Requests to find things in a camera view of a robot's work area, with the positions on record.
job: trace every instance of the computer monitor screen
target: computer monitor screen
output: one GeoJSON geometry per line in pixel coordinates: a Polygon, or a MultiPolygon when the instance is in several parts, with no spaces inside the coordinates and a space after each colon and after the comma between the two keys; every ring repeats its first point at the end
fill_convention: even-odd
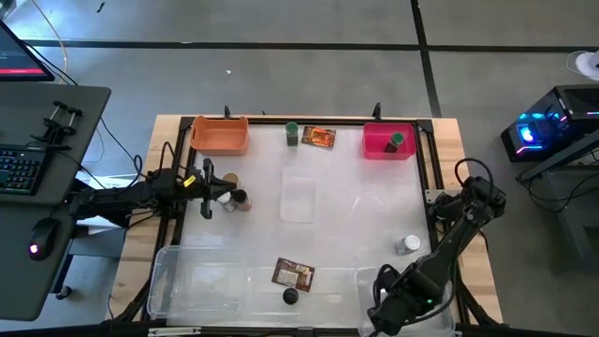
{"type": "Polygon", "coordinates": [[[0,22],[0,81],[54,81],[50,71],[0,22]]]}

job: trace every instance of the black bottle cap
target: black bottle cap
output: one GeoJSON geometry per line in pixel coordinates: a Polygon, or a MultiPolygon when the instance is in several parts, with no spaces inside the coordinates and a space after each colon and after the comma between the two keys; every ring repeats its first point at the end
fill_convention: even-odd
{"type": "Polygon", "coordinates": [[[243,190],[231,191],[231,196],[235,202],[244,202],[247,199],[247,193],[243,190]]]}
{"type": "Polygon", "coordinates": [[[289,305],[295,304],[299,298],[300,298],[300,294],[298,293],[298,290],[296,290],[294,288],[287,288],[283,292],[283,300],[285,301],[285,303],[287,303],[289,305]]]}

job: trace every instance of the pink bin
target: pink bin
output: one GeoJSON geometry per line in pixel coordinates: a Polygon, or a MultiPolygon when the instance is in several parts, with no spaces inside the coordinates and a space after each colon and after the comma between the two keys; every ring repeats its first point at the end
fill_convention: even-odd
{"type": "Polygon", "coordinates": [[[368,123],[364,125],[364,136],[362,139],[364,157],[371,160],[405,160],[416,152],[416,140],[414,139],[414,127],[409,124],[381,124],[368,123]],[[386,153],[385,146],[389,143],[391,136],[399,132],[403,135],[403,143],[397,152],[386,153]]]}

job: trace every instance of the gray floor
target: gray floor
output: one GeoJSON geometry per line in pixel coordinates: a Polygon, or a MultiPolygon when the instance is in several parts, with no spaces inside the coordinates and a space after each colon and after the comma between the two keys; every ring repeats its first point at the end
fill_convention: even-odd
{"type": "MultiPolygon", "coordinates": [[[[416,43],[408,0],[38,0],[65,38],[140,41],[416,43]]],[[[431,44],[598,45],[593,0],[420,0],[431,44]]],[[[52,38],[29,3],[8,19],[21,38],[52,38]]],[[[57,65],[60,50],[40,49],[57,65]]],[[[173,51],[69,49],[69,73],[113,94],[105,119],[132,153],[144,155],[158,113],[431,116],[420,57],[413,51],[173,51]]],[[[499,133],[556,84],[585,83],[567,54],[433,52],[441,112],[456,117],[466,154],[487,162],[508,194],[504,218],[487,227],[490,260],[506,323],[524,329],[599,335],[599,277],[556,275],[567,252],[551,214],[535,209],[514,176],[499,133]]],[[[94,174],[133,172],[101,130],[85,166],[94,174]]],[[[33,323],[0,330],[87,324],[104,317],[116,264],[79,258],[67,281],[80,296],[48,301],[33,323]],[[94,277],[91,289],[89,277],[94,277]]]]}

